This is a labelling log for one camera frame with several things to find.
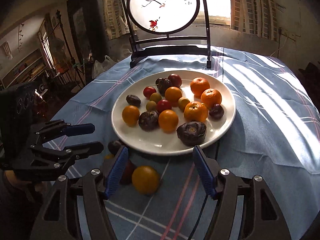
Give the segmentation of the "large orange mandarin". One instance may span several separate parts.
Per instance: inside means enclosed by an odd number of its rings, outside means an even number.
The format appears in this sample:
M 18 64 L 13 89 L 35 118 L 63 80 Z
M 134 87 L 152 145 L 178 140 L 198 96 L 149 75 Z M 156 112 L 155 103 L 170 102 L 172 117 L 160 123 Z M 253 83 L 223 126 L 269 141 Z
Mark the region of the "large orange mandarin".
M 201 94 L 201 102 L 211 109 L 215 105 L 220 105 L 222 102 L 222 95 L 217 89 L 209 88 Z

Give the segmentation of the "round bird screen stand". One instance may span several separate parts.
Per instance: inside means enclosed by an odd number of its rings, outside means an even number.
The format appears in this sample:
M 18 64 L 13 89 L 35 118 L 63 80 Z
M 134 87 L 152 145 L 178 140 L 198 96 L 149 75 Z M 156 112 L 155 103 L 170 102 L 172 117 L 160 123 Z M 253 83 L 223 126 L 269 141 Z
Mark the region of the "round bird screen stand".
M 203 55 L 211 68 L 207 0 L 121 0 L 130 33 L 130 67 L 150 56 Z M 205 35 L 181 35 L 204 13 Z

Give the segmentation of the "left checkered curtain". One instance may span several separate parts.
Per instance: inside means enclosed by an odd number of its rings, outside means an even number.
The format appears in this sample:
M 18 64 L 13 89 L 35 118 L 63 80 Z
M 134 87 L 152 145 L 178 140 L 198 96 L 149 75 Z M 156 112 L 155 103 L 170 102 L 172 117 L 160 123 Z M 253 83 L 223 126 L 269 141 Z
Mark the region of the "left checkered curtain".
M 108 39 L 119 38 L 129 33 L 121 0 L 103 0 L 105 31 Z

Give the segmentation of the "dark wrinkled passion fruit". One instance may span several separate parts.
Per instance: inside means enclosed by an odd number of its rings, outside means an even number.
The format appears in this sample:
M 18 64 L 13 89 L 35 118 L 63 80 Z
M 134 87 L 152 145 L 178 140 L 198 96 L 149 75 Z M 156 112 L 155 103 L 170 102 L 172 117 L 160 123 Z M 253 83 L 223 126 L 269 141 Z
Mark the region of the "dark wrinkled passion fruit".
M 156 111 L 143 112 L 138 120 L 140 128 L 146 132 L 153 131 L 159 127 L 159 114 Z

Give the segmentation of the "checkered curtain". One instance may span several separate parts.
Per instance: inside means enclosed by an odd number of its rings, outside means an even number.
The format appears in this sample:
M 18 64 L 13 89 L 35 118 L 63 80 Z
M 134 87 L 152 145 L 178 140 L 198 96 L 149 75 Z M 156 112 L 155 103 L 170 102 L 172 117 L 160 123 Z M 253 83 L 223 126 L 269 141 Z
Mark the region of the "checkered curtain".
M 276 41 L 278 22 L 274 0 L 231 0 L 231 29 Z
M 103 0 L 105 31 L 108 39 L 119 38 L 129 33 L 121 0 Z

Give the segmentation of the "clear plastic bags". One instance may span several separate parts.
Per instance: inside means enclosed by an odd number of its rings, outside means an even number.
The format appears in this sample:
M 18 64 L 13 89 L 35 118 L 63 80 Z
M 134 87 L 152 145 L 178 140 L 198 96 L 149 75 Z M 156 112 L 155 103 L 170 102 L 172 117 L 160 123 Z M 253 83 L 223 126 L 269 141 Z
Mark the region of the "clear plastic bags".
M 113 61 L 108 55 L 105 55 L 105 59 L 102 63 L 99 61 L 95 61 L 93 70 L 92 70 L 92 78 L 95 79 L 103 72 L 109 70 L 116 64 L 116 61 Z

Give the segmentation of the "dark framed painting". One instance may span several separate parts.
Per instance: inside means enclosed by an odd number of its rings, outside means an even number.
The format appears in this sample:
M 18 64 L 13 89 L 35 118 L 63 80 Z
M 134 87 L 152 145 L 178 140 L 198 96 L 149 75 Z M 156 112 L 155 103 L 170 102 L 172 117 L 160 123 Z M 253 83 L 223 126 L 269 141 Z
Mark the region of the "dark framed painting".
M 83 64 L 93 57 L 102 63 L 107 46 L 98 0 L 67 0 L 67 14 L 79 62 Z

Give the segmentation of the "yellow orange fruit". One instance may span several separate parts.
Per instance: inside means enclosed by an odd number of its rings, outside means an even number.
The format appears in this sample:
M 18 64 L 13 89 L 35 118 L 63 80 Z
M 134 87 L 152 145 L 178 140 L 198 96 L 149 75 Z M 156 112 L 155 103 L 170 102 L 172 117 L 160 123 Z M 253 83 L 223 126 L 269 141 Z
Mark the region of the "yellow orange fruit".
M 160 185 L 161 177 L 151 166 L 139 166 L 132 174 L 134 188 L 143 195 L 154 194 Z

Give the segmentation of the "small green yellow fruit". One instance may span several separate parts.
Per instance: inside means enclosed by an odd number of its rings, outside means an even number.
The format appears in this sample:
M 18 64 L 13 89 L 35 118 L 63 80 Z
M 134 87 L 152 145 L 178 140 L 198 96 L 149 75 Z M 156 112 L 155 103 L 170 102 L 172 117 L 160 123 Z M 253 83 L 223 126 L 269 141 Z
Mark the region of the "small green yellow fruit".
M 155 111 L 157 109 L 157 103 L 155 101 L 149 101 L 146 104 L 147 111 Z

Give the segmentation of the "dark red plum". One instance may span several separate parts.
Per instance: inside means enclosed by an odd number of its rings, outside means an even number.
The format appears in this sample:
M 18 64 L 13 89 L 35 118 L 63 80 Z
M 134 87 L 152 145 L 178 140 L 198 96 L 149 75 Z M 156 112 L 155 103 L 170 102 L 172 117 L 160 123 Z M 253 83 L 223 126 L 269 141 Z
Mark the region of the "dark red plum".
M 136 168 L 136 165 L 131 160 L 127 161 L 125 170 L 120 179 L 120 185 L 130 185 L 132 183 L 132 175 Z

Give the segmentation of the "right checkered curtain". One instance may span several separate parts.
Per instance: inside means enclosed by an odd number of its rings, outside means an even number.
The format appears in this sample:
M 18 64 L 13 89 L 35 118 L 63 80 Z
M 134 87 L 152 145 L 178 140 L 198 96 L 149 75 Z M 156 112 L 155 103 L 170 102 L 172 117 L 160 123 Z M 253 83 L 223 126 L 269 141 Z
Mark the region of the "right checkered curtain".
M 274 0 L 231 0 L 231 29 L 276 41 L 278 22 Z

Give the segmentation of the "red cherry tomato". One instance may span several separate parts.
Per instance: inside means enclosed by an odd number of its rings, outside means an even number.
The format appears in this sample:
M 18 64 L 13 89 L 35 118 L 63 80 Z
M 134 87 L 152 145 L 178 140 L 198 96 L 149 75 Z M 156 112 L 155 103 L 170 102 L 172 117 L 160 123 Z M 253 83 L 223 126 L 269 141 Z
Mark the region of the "red cherry tomato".
M 143 89 L 143 95 L 144 95 L 147 99 L 149 99 L 150 96 L 151 96 L 153 93 L 156 93 L 156 92 L 157 92 L 157 90 L 156 90 L 154 87 L 152 87 L 152 86 L 148 86 L 148 87 L 145 87 L 145 88 Z
M 157 102 L 156 110 L 158 113 L 162 113 L 166 110 L 172 110 L 172 105 L 168 100 L 162 99 L 159 102 Z

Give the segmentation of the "small orange tangerine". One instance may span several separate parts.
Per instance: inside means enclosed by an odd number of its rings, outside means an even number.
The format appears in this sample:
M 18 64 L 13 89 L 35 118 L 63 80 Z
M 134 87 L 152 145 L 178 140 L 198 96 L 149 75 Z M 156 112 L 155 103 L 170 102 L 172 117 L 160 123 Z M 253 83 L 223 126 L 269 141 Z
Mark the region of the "small orange tangerine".
M 159 115 L 158 123 L 163 132 L 172 133 L 176 131 L 179 118 L 174 111 L 166 110 Z

